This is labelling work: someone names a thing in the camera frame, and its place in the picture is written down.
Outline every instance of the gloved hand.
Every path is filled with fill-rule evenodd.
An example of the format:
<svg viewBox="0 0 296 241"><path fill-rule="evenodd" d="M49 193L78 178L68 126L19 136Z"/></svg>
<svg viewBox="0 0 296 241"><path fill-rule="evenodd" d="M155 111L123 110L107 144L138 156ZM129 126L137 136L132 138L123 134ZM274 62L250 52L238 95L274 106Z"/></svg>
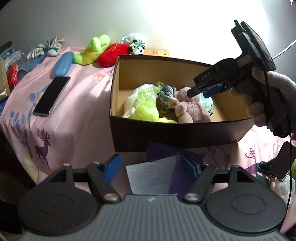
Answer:
<svg viewBox="0 0 296 241"><path fill-rule="evenodd" d="M265 84L264 72L257 67L253 67L252 76L260 83ZM296 84L289 77L273 71L267 72L269 87L275 87L283 94L291 119L292 133L296 131ZM252 102L252 97L240 93L236 88L230 90L231 95L240 96L240 104L247 107L247 113L254 117L256 126L266 125L266 115L264 114L264 105L262 103ZM267 126L268 129L274 129L275 126Z"/></svg>

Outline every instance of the pink bedsheet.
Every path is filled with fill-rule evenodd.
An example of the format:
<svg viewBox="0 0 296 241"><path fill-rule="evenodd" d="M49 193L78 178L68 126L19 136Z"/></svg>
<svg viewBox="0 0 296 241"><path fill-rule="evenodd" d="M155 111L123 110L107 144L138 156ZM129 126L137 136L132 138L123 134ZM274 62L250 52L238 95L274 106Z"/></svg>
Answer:
<svg viewBox="0 0 296 241"><path fill-rule="evenodd" d="M69 47L62 49L57 57L47 57L17 84L0 116L2 131L36 183L63 163L82 168L93 161L104 162L114 154L108 117L113 67L73 64L67 74L71 80L50 116L32 115L32 109L54 78L54 66L60 56L67 51L81 50ZM274 137L265 127L254 126L239 143L193 151L202 153L206 162L221 168L235 164L255 173L254 164L276 156L284 141L286 139ZM112 185L124 196L131 193L124 166L144 162L145 153L121 153L121 157L123 165ZM282 232L296 223L295 203L290 207Z"/></svg>

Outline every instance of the white wall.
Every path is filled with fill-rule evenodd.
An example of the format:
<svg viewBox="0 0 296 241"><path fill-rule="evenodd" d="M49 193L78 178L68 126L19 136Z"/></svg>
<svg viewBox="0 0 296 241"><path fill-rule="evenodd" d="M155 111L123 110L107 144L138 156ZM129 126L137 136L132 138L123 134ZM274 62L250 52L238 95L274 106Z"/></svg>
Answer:
<svg viewBox="0 0 296 241"><path fill-rule="evenodd" d="M296 38L296 2L290 0L11 0L0 11L0 43L11 40L28 53L56 34L67 46L84 47L101 34L118 42L140 32L148 48L214 64L241 53L230 32L234 19L247 22L271 55ZM296 45L275 61L278 72L294 80L295 52Z"/></svg>

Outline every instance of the phone screen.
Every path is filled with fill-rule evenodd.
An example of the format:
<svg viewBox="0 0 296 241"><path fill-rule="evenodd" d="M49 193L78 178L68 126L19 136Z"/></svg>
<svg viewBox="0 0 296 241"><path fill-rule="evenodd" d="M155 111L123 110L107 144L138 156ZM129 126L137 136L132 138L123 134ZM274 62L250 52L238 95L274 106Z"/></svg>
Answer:
<svg viewBox="0 0 296 241"><path fill-rule="evenodd" d="M33 114L38 116L48 116L69 79L70 77L68 76L55 77L37 103Z"/></svg>
<svg viewBox="0 0 296 241"><path fill-rule="evenodd" d="M269 173L278 179L283 179L290 170L290 143L285 142L272 163ZM292 164L296 158L296 147L292 145Z"/></svg>

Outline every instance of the circular pad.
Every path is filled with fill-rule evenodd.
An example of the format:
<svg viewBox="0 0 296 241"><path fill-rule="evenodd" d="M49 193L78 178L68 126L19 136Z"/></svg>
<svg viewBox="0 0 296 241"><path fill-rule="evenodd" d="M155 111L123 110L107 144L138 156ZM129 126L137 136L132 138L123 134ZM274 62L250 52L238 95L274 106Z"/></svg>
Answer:
<svg viewBox="0 0 296 241"><path fill-rule="evenodd" d="M18 215L30 232L59 236L89 224L96 216L95 198L74 186L51 183L27 193L19 203Z"/></svg>
<svg viewBox="0 0 296 241"><path fill-rule="evenodd" d="M206 204L209 215L220 225L237 232L259 233L276 228L285 217L285 203L271 190L254 190L254 185L248 184L213 193Z"/></svg>

